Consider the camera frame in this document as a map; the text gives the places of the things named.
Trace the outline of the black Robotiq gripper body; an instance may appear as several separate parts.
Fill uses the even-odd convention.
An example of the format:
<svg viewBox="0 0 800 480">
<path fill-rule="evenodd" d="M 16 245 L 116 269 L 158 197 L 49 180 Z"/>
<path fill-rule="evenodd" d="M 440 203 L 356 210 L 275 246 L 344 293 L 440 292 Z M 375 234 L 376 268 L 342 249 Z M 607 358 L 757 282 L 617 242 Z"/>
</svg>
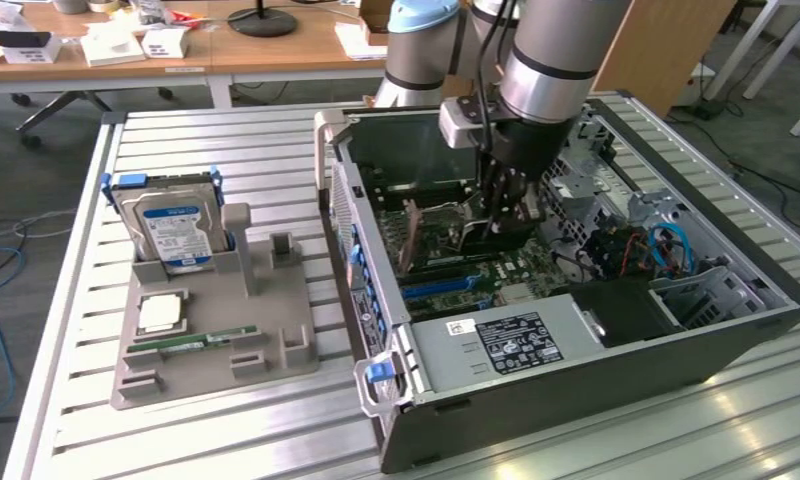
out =
<svg viewBox="0 0 800 480">
<path fill-rule="evenodd" d="M 495 124 L 491 156 L 511 175 L 540 176 L 567 143 L 574 119 L 534 123 L 520 119 Z"/>
</svg>

